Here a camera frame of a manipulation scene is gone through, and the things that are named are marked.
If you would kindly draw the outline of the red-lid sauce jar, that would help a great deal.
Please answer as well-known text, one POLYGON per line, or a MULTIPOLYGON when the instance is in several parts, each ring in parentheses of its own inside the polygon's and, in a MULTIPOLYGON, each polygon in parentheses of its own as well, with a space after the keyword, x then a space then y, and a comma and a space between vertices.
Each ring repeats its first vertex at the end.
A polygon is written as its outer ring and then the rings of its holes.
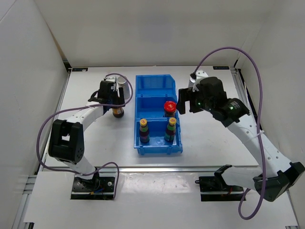
POLYGON ((166 101, 164 103, 164 117, 175 117, 176 114, 176 102, 166 101))
POLYGON ((122 107, 112 108, 112 114, 116 118, 122 118, 124 116, 124 109, 122 107))

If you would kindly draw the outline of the yellow-cap sauce bottle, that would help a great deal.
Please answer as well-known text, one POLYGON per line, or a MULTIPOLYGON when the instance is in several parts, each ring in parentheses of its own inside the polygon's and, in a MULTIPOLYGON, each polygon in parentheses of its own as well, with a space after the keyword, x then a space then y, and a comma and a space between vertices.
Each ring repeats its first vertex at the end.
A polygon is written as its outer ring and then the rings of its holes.
POLYGON ((140 141, 142 143, 148 143, 150 140, 148 122, 145 118, 143 118, 140 120, 139 123, 140 123, 140 128, 139 128, 140 141))
POLYGON ((177 123, 176 118, 171 117, 169 119, 167 128, 165 130, 165 135, 164 135, 164 139, 168 142, 172 142, 174 140, 175 133, 176 133, 176 123, 177 123))

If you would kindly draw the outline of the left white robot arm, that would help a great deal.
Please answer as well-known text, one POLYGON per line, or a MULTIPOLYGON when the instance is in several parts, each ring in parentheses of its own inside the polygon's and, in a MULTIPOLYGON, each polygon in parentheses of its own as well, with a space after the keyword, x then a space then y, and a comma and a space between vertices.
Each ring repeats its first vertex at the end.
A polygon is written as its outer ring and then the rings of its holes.
POLYGON ((110 109, 116 118, 123 117, 124 102, 123 89, 117 88, 116 78, 111 77, 100 82, 99 90, 91 95, 85 108, 52 124, 49 156, 75 171, 89 191, 98 189, 100 179, 94 175, 96 168, 84 156, 84 131, 110 109))

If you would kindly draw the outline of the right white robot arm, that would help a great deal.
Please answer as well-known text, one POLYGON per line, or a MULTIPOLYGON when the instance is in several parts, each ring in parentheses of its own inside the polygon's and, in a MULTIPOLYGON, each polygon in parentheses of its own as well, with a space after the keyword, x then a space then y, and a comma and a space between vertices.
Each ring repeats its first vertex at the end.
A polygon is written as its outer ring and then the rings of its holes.
POLYGON ((214 186, 218 190, 224 191, 230 186, 246 187, 273 202, 304 173, 305 167, 301 162, 291 162, 259 130, 241 100, 227 97, 220 79, 204 77, 194 87, 179 89, 177 110, 182 115, 187 101, 191 113, 207 111, 221 122, 243 143, 259 165, 254 169, 222 166, 214 173, 214 186))

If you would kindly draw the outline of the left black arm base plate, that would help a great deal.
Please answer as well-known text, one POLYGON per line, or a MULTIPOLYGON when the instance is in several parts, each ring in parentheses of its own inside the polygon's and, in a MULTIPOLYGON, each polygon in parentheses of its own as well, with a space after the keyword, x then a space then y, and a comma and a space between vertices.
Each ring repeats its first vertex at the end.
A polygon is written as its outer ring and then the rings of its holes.
POLYGON ((116 177, 95 174, 87 180, 74 177, 71 197, 72 200, 114 200, 116 177))

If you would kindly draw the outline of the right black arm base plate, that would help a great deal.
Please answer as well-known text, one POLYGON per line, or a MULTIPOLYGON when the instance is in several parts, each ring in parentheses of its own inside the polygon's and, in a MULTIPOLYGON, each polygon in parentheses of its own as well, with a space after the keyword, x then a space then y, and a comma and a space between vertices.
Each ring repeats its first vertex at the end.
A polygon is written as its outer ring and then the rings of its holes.
POLYGON ((224 183, 221 174, 232 165, 224 165, 214 172, 213 176, 201 176, 195 184, 199 185, 202 202, 240 201, 244 189, 240 186, 229 186, 224 183))

